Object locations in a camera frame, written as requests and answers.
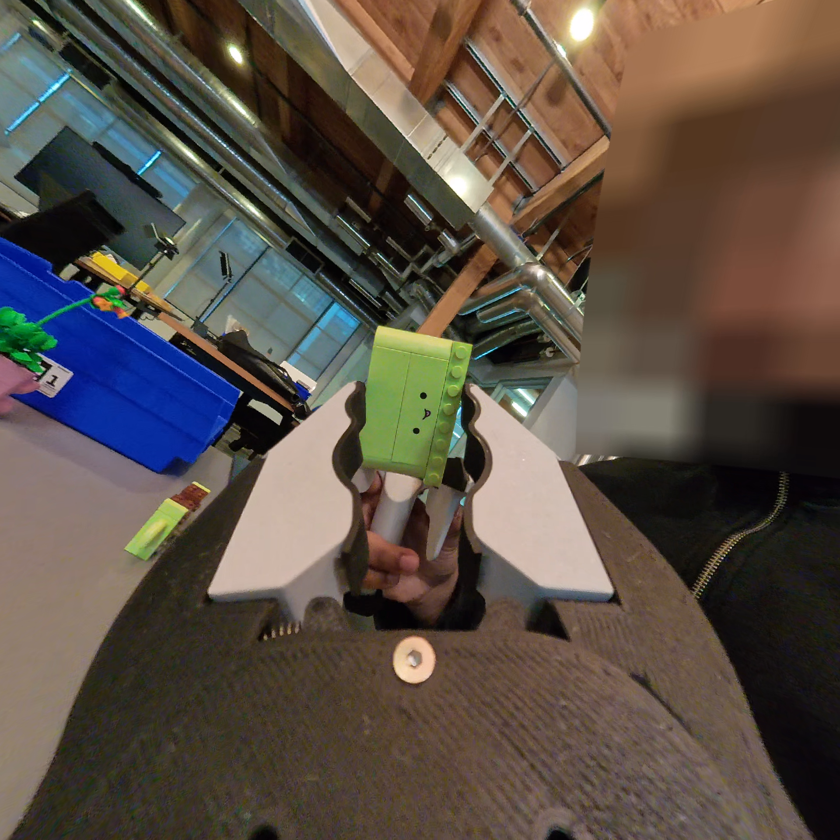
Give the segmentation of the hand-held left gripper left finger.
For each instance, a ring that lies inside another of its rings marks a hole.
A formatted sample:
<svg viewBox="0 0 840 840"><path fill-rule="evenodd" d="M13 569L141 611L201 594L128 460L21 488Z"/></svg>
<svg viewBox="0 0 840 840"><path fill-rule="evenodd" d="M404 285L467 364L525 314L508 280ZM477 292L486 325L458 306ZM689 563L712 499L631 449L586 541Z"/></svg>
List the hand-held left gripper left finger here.
<svg viewBox="0 0 840 840"><path fill-rule="evenodd" d="M360 492L364 383L340 389L266 455L208 596L275 600L300 621L312 599L360 595L369 543Z"/></svg>

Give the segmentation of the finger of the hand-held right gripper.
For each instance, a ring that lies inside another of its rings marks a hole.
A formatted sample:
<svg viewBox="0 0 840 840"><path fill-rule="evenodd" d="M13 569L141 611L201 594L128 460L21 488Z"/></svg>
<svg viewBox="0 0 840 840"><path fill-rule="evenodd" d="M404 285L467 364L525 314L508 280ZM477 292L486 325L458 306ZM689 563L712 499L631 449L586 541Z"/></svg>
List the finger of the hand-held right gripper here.
<svg viewBox="0 0 840 840"><path fill-rule="evenodd" d="M435 560L440 554L456 511L473 483L463 459L448 459L442 483L428 488L425 501L429 519L426 560Z"/></svg>
<svg viewBox="0 0 840 840"><path fill-rule="evenodd" d="M384 541L401 544L422 481L404 474L385 474L371 530Z"/></svg>

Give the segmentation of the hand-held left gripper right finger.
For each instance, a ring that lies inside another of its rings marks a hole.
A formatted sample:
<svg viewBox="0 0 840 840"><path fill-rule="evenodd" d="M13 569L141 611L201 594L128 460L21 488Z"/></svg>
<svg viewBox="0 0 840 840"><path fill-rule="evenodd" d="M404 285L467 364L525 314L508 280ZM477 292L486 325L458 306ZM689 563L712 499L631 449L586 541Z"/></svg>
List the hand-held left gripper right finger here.
<svg viewBox="0 0 840 840"><path fill-rule="evenodd" d="M461 405L473 480L465 531L480 552L477 590L528 612L547 601L604 603L615 589L555 453L478 386Z"/></svg>

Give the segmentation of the person's right hand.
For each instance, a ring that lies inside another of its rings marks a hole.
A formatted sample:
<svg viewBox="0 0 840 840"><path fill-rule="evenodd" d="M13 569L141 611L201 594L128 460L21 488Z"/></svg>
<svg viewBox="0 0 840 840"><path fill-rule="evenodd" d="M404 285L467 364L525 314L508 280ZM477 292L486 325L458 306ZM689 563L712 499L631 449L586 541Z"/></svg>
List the person's right hand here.
<svg viewBox="0 0 840 840"><path fill-rule="evenodd" d="M371 524L382 496L383 477L375 473L361 505L369 543L369 566L363 588L407 607L421 627L432 627L451 600L459 577L459 536L463 509L452 517L437 556L426 557L429 517L417 500L406 523L402 544L387 542Z"/></svg>

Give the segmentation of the brown and lime brick assembly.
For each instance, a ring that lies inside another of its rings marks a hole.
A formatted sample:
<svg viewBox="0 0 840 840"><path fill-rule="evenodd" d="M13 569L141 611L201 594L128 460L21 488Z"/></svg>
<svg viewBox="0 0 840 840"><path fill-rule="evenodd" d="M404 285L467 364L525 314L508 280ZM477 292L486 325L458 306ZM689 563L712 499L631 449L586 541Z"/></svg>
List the brown and lime brick assembly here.
<svg viewBox="0 0 840 840"><path fill-rule="evenodd" d="M180 492L162 501L142 528L124 547L139 560L150 560L161 546L196 512L210 489L192 482Z"/></svg>

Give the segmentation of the black bag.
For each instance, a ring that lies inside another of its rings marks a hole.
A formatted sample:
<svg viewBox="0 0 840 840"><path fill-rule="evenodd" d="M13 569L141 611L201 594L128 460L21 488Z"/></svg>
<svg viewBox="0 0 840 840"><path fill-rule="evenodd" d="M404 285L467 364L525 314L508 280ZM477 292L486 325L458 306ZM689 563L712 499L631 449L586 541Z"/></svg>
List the black bag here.
<svg viewBox="0 0 840 840"><path fill-rule="evenodd" d="M274 393L287 399L297 419L303 420L312 413L290 374L253 348L244 329L226 332L217 340L217 348Z"/></svg>

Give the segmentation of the blue plastic bin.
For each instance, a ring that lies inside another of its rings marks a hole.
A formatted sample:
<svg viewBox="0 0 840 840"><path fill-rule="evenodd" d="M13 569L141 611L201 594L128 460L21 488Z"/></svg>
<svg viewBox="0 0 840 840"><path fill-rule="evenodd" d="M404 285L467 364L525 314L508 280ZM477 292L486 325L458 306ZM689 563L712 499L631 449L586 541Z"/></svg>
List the blue plastic bin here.
<svg viewBox="0 0 840 840"><path fill-rule="evenodd" d="M1 303L37 321L92 293L2 240ZM73 371L55 398L15 395L43 414L161 473L190 465L220 437L239 390L131 318L79 308L48 322L45 353Z"/></svg>

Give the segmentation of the person's black jacket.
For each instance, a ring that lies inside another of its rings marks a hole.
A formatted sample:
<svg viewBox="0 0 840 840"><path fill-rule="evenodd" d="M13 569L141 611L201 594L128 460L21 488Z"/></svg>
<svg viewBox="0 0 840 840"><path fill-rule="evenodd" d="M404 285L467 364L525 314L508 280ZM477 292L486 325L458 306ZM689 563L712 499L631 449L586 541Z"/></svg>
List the person's black jacket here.
<svg viewBox="0 0 840 840"><path fill-rule="evenodd" d="M640 458L581 470L686 583L795 807L838 838L838 478Z"/></svg>

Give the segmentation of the black tripod stand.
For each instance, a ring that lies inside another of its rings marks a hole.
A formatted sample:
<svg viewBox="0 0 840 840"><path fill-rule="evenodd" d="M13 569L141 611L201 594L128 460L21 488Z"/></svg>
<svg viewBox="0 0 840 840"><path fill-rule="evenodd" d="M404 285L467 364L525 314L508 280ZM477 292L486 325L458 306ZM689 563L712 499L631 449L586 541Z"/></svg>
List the black tripod stand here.
<svg viewBox="0 0 840 840"><path fill-rule="evenodd" d="M140 274L140 278L142 280L144 280L152 269L155 268L163 259L173 261L174 258L180 254L176 242L171 237L161 234L154 224L144 225L143 231L149 239L153 240L155 255L143 269L143 273Z"/></svg>
<svg viewBox="0 0 840 840"><path fill-rule="evenodd" d="M230 291L233 288L233 285L235 284L233 267L229 254L227 252L224 252L222 250L219 251L219 263L223 281L222 286L218 289L213 299L210 300L210 302L206 306L201 317L202 323L206 323L207 320L213 315L213 313L216 311L216 309L222 303L222 301L226 298L226 296L230 293Z"/></svg>

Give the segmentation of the pink brick flower pot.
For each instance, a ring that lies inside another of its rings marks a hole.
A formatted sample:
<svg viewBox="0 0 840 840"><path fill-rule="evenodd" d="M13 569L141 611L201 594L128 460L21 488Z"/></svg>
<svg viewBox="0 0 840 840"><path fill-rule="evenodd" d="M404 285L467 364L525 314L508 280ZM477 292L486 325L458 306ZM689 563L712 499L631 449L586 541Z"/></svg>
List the pink brick flower pot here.
<svg viewBox="0 0 840 840"><path fill-rule="evenodd" d="M114 313L117 318L129 316L127 289L111 287L54 310L37 321L8 306L1 308L1 414L14 407L13 397L26 395L39 388L39 377L46 372L45 353L53 350L58 340L45 326L48 322L79 308L94 308Z"/></svg>

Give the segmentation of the yellow box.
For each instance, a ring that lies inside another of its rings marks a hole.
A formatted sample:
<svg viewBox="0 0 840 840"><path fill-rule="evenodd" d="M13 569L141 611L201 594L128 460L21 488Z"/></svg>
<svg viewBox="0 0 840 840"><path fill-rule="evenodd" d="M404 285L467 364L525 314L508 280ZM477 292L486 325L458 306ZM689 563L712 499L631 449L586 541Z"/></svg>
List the yellow box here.
<svg viewBox="0 0 840 840"><path fill-rule="evenodd" d="M136 288L140 282L137 276L123 268L108 255L97 252L86 257L83 262L85 262L89 274L112 287L129 290Z"/></svg>

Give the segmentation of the black monitor back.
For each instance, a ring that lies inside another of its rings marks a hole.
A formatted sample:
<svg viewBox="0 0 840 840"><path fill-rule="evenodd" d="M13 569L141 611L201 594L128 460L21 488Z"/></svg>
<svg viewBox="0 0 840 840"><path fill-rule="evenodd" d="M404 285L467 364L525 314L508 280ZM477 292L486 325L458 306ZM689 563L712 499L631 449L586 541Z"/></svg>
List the black monitor back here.
<svg viewBox="0 0 840 840"><path fill-rule="evenodd" d="M1 237L48 262L55 273L123 235L126 227L85 190L2 225Z"/></svg>
<svg viewBox="0 0 840 840"><path fill-rule="evenodd" d="M123 228L108 246L132 266L145 266L156 254L148 225L173 238L186 224L148 190L128 177L73 129L65 127L15 173L15 180L52 207L68 197L90 191L98 204Z"/></svg>

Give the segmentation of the long silver ceiling pipe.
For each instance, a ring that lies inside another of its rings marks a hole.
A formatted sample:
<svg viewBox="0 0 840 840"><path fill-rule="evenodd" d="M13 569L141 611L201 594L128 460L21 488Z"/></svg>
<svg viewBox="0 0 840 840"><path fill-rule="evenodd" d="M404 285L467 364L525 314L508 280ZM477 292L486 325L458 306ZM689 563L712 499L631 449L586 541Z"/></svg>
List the long silver ceiling pipe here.
<svg viewBox="0 0 840 840"><path fill-rule="evenodd" d="M239 215L274 247L308 247L322 265L310 271L358 320L374 329L386 320L365 283L356 255L324 222L294 169L268 142L262 124L215 76L169 36L138 2L42 2L106 68L130 84L193 140L224 174L194 167L214 186L230 184Z"/></svg>

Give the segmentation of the round silver duct pipes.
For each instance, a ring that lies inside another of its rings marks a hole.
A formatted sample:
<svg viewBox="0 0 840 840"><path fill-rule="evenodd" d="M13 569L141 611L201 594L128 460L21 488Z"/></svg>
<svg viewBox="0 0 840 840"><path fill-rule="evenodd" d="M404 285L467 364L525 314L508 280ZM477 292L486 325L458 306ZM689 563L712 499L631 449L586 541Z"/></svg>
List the round silver duct pipes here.
<svg viewBox="0 0 840 840"><path fill-rule="evenodd" d="M515 309L526 313L573 364L578 364L584 316L566 286L550 268L535 259L509 222L489 202L477 211L469 225L509 271L478 288L458 314L488 312L499 301L517 300Z"/></svg>

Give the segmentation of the rectangular silver ceiling duct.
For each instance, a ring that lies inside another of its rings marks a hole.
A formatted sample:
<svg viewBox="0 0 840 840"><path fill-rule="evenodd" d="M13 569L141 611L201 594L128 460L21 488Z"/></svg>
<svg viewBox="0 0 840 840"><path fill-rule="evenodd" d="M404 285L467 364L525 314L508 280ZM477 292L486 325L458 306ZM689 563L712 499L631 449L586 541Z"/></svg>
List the rectangular silver ceiling duct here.
<svg viewBox="0 0 840 840"><path fill-rule="evenodd" d="M332 2L240 4L452 226L492 210L488 180Z"/></svg>

